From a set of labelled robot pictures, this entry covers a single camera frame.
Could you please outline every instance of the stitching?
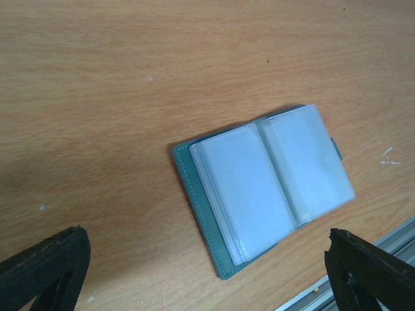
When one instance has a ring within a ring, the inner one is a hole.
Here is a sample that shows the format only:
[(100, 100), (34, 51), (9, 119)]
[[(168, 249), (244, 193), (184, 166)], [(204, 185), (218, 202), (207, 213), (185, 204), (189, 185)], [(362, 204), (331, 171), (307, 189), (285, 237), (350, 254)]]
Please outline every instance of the stitching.
[[(215, 192), (216, 192), (216, 198), (218, 199), (218, 202), (220, 203), (219, 205), (221, 205), (221, 204), (223, 204), (223, 202), (222, 202), (222, 200), (221, 200), (221, 198), (220, 198), (219, 194), (217, 193), (217, 189), (215, 189), (215, 184), (214, 184), (214, 181), (213, 181), (213, 180), (211, 180), (211, 177), (210, 177), (209, 175), (210, 175), (210, 174), (207, 174), (207, 178), (208, 178), (208, 180), (209, 180), (210, 185), (212, 186), (213, 191), (215, 191)], [(204, 184), (202, 176), (199, 176), (199, 178), (201, 179), (202, 184)], [(218, 211), (216, 211), (214, 208), (212, 208), (212, 204), (211, 204), (211, 209), (212, 209), (212, 211), (213, 211), (213, 215), (214, 215), (214, 216), (215, 216), (215, 218), (216, 218), (216, 221), (217, 221), (217, 222), (220, 222), (220, 221), (226, 222), (226, 225), (230, 228), (229, 223), (228, 223), (228, 221), (226, 220), (226, 217), (225, 217), (225, 215), (224, 215), (223, 208), (222, 208), (222, 207), (219, 207), (219, 208), (218, 208)], [(229, 232), (229, 234), (228, 234), (226, 231), (222, 231), (222, 230), (220, 230), (220, 232), (224, 235), (225, 240), (232, 240), (232, 241), (235, 241), (235, 239), (234, 239), (234, 237), (233, 237), (233, 235), (232, 235), (232, 233), (231, 233), (231, 232)], [(239, 256), (241, 257), (241, 259), (244, 259), (244, 257), (243, 257), (243, 256), (242, 256), (242, 254), (241, 254), (241, 251), (238, 249), (238, 246), (237, 246), (237, 245), (235, 245), (235, 249), (233, 249), (233, 247), (232, 247), (232, 246), (230, 246), (230, 247), (232, 248), (232, 249), (229, 249), (229, 252), (230, 252), (230, 253), (233, 253), (233, 252), (235, 251), (236, 253), (238, 253), (238, 254), (239, 254)]]
[[(208, 158), (206, 158), (206, 161), (207, 161), (208, 165), (211, 166), (211, 161)], [(227, 223), (227, 225), (230, 228), (230, 232), (231, 232), (231, 235), (232, 235), (232, 239), (233, 239), (234, 242), (236, 242), (236, 247), (238, 249), (238, 252), (239, 252), (240, 256), (244, 260), (246, 260), (245, 247), (243, 246), (243, 244), (241, 242), (241, 239), (239, 238), (239, 235), (236, 233), (236, 231), (235, 230), (232, 230), (232, 228), (235, 227), (234, 224), (233, 224), (233, 222), (232, 222), (232, 219), (229, 216), (226, 216), (225, 209), (227, 208), (227, 206), (225, 204), (225, 201), (223, 200), (223, 197), (222, 197), (220, 191), (218, 190), (218, 182), (217, 182), (217, 179), (216, 179), (215, 176), (212, 176), (211, 178), (213, 180), (212, 187), (214, 188), (214, 190), (215, 190), (215, 192), (216, 192), (216, 194), (217, 194), (217, 196), (218, 196), (218, 198), (219, 198), (219, 200), (220, 200), (220, 202), (222, 204), (222, 206), (220, 206), (220, 209), (222, 210), (222, 213), (224, 215), (225, 222)]]
[[(206, 162), (207, 165), (211, 166), (211, 161), (209, 160), (209, 158), (206, 157), (205, 162)], [(231, 239), (235, 242), (237, 251), (238, 251), (239, 255), (241, 256), (241, 258), (243, 260), (246, 260), (246, 252), (245, 252), (245, 248), (242, 245), (241, 239), (239, 238), (236, 231), (232, 229), (232, 228), (235, 227), (233, 225), (232, 219), (230, 219), (229, 216), (226, 216), (226, 204), (225, 204), (225, 201), (223, 200), (223, 197), (222, 197), (220, 191), (218, 190), (217, 179), (214, 175), (211, 175), (209, 178), (211, 180), (211, 186), (213, 187), (213, 190), (216, 192), (216, 196), (218, 198), (218, 201), (220, 202), (219, 209), (222, 211), (223, 219), (226, 222), (226, 225), (230, 228)]]
[[(214, 253), (215, 253), (216, 260), (217, 260), (217, 262), (219, 263), (219, 266), (220, 266), (220, 268), (221, 268), (221, 270), (222, 270), (222, 273), (223, 273), (223, 274), (225, 274), (225, 275), (231, 275), (231, 274), (233, 274), (234, 272), (236, 272), (236, 271), (238, 270), (238, 268), (233, 269), (231, 272), (226, 272), (226, 271), (224, 270), (223, 265), (222, 265), (222, 262), (220, 261), (220, 259), (219, 259), (219, 255), (218, 255), (218, 253), (217, 253), (215, 243), (213, 242), (213, 239), (212, 239), (212, 237), (211, 237), (211, 235), (210, 235), (210, 232), (209, 232), (208, 225), (207, 225), (207, 223), (206, 223), (206, 220), (205, 220), (205, 218), (204, 218), (204, 216), (203, 216), (203, 213), (202, 213), (202, 210), (201, 210), (201, 208), (200, 208), (199, 201), (197, 200), (196, 194), (195, 194), (195, 192), (193, 191), (193, 187), (192, 187), (192, 184), (190, 183), (189, 176), (187, 175), (187, 172), (186, 172), (186, 169), (185, 169), (184, 164), (183, 164), (183, 162), (182, 162), (182, 159), (180, 158), (179, 151), (180, 151), (180, 150), (183, 150), (183, 149), (186, 149), (186, 148), (187, 148), (186, 146), (183, 146), (183, 147), (180, 147), (180, 148), (176, 151), (177, 158), (179, 159), (180, 166), (182, 167), (183, 173), (184, 173), (184, 175), (185, 175), (187, 185), (189, 186), (189, 189), (190, 189), (190, 191), (191, 191), (191, 193), (192, 193), (192, 196), (193, 196), (193, 198), (195, 199), (195, 202), (196, 202), (196, 208), (197, 208), (198, 213), (200, 214), (200, 216), (201, 216), (201, 218), (202, 218), (202, 222), (203, 222), (203, 225), (204, 225), (204, 229), (206, 230), (207, 237), (209, 238), (209, 240), (210, 240), (210, 242), (211, 242), (211, 244), (212, 244), (212, 246), (213, 246), (213, 251), (214, 251)], [(245, 266), (246, 266), (246, 263), (239, 265), (239, 267), (241, 267), (241, 268), (243, 268), (243, 267), (245, 267)]]

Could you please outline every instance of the card holder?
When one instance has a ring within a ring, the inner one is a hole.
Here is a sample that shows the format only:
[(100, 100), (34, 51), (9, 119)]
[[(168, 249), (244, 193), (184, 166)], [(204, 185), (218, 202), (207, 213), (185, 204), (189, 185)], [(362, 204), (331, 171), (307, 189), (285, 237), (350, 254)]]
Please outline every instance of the card holder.
[[(298, 105), (296, 107), (293, 107), (289, 111), (297, 110), (297, 109), (304, 109), (305, 107), (307, 106)], [(256, 134), (256, 137), (259, 136), (263, 140), (264, 148), (267, 149), (268, 154), (272, 154), (272, 152), (270, 151), (272, 148), (275, 148), (275, 146), (272, 146), (272, 144), (274, 144), (275, 141), (273, 140), (270, 133), (273, 133), (274, 130), (278, 131), (278, 129), (269, 127), (267, 131), (264, 131), (263, 129), (264, 124), (262, 122), (267, 121), (268, 122), (267, 124), (270, 125), (273, 122), (273, 117), (275, 117), (276, 115), (280, 115), (280, 114), (286, 115), (289, 113), (289, 111), (282, 111), (280, 113), (270, 115), (269, 117), (262, 118), (254, 122), (254, 124), (257, 124), (257, 129), (258, 129), (258, 133)], [(211, 190), (209, 190), (208, 187), (204, 186), (204, 183), (208, 183), (210, 185), (213, 185), (215, 183), (217, 185), (217, 181), (212, 181), (213, 177), (212, 177), (212, 172), (210, 171), (210, 169), (205, 170), (206, 172), (199, 172), (201, 170), (196, 168), (196, 167), (206, 168), (209, 166), (206, 163), (207, 157), (205, 155), (205, 152), (203, 150), (200, 151), (200, 149), (203, 149), (203, 148), (200, 148), (200, 145), (198, 146), (198, 144), (202, 143), (203, 141), (207, 141), (208, 139), (212, 137), (219, 137), (222, 134), (231, 132), (233, 130), (228, 130), (228, 131), (221, 132), (221, 133), (215, 133), (207, 137), (202, 137), (200, 139), (188, 141), (188, 142), (179, 144), (178, 146), (175, 146), (173, 148), (173, 157), (176, 162), (179, 175), (183, 181), (184, 188), (191, 202), (191, 206), (194, 210), (196, 220), (204, 236), (204, 240), (206, 241), (207, 249), (210, 252), (216, 271), (221, 279), (228, 279), (231, 276), (235, 275), (238, 271), (241, 271), (244, 267), (252, 263), (258, 257), (262, 256), (264, 253), (266, 253), (267, 251), (269, 251), (276, 245), (276, 244), (272, 244), (268, 249), (264, 250), (262, 253), (258, 254), (257, 256), (255, 256), (255, 254), (259, 251), (258, 249), (257, 251), (252, 251), (252, 249), (249, 249), (249, 253), (247, 253), (247, 255), (245, 255), (243, 251), (241, 254), (240, 249), (238, 249), (237, 247), (236, 240), (243, 240), (244, 239), (243, 234), (242, 234), (243, 236), (242, 238), (240, 236), (235, 237), (235, 232), (238, 232), (238, 230), (236, 230), (233, 227), (233, 225), (228, 225), (228, 223), (230, 223), (230, 219), (233, 219), (233, 218), (225, 216), (227, 210), (223, 206), (223, 204), (221, 205), (220, 200), (218, 199), (220, 198), (220, 196), (217, 194), (218, 191), (215, 192), (213, 186), (209, 186), (211, 187)], [(334, 140), (331, 139), (331, 143), (333, 145), (335, 152), (337, 153), (338, 158), (342, 159), (342, 155), (340, 151), (338, 150)], [(270, 162), (275, 168), (275, 163), (273, 163), (275, 159), (273, 160), (272, 156), (270, 156), (269, 158), (270, 158)], [(284, 186), (284, 183), (281, 182), (281, 180), (284, 180), (284, 178), (281, 178), (279, 176), (278, 169), (275, 169), (274, 172), (277, 174), (278, 179), (280, 180), (280, 184)], [(211, 193), (213, 194), (216, 193), (216, 194), (213, 197), (208, 198), (208, 193), (209, 193), (209, 196), (211, 196), (210, 195)], [(289, 202), (291, 200), (291, 196), (287, 196), (287, 195), (285, 196), (287, 198), (287, 201)], [(219, 220), (220, 216), (217, 216), (214, 214), (213, 212), (214, 210), (217, 215), (219, 214), (218, 212), (222, 213), (221, 220)], [(294, 226), (297, 226), (298, 224), (302, 223), (303, 220), (298, 220), (298, 219), (299, 218), (296, 218), (296, 221), (294, 221)], [(219, 227), (219, 223), (224, 224), (222, 228)], [(228, 232), (223, 233), (224, 232), (223, 228), (228, 228)]]

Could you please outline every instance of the teal leather cover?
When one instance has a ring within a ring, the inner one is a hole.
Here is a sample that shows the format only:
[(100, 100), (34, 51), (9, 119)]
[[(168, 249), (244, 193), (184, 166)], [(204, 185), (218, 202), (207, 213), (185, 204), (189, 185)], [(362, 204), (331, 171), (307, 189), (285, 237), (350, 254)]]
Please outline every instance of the teal leather cover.
[[(295, 106), (292, 109), (296, 109), (301, 106), (302, 105)], [(289, 110), (291, 109), (281, 111), (279, 113), (284, 113)], [(267, 117), (271, 117), (279, 113), (273, 113)], [(223, 133), (223, 131), (199, 139), (194, 139), (192, 141), (188, 141), (186, 143), (182, 143), (178, 146), (175, 146), (173, 148), (173, 158), (176, 163), (179, 175), (183, 181), (184, 187), (186, 189), (187, 196), (189, 197), (189, 200), (191, 202), (194, 214), (198, 221), (204, 240), (206, 241), (207, 248), (209, 249), (216, 271), (221, 279), (226, 280), (238, 273), (239, 271), (241, 271), (247, 265), (255, 261), (257, 258), (265, 254), (267, 251), (269, 251), (276, 245), (267, 249), (265, 252), (263, 252), (262, 254), (258, 255), (256, 258), (248, 262), (244, 262), (243, 264), (240, 264), (238, 266), (236, 266), (233, 263), (231, 256), (228, 252), (228, 248), (226, 247), (225, 241), (220, 232), (219, 226), (216, 222), (213, 211), (211, 209), (208, 197), (206, 196), (205, 190), (202, 185), (202, 181), (200, 180), (195, 164), (193, 163), (193, 158), (189, 151), (189, 147), (192, 144), (202, 141), (208, 137), (218, 135), (220, 133)], [(339, 158), (342, 158), (341, 153), (339, 152), (334, 140), (332, 141), (336, 147)]]

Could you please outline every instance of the wood grain surface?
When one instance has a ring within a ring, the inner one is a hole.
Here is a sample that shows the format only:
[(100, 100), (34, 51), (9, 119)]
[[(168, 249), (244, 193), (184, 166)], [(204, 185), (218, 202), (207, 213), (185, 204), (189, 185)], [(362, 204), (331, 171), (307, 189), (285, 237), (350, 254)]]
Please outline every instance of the wood grain surface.
[[(277, 308), (326, 274), (331, 227), (373, 242), (415, 214), (414, 16), (413, 0), (0, 0), (0, 260), (81, 225), (77, 310)], [(357, 199), (221, 281), (171, 149), (294, 103), (318, 106)]]

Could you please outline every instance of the open card holder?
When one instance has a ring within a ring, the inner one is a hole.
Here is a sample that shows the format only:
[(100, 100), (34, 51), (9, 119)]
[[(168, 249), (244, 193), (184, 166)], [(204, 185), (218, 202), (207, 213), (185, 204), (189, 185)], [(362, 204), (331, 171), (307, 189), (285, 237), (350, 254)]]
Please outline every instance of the open card holder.
[(173, 156), (221, 279), (355, 197), (315, 105), (180, 144)]

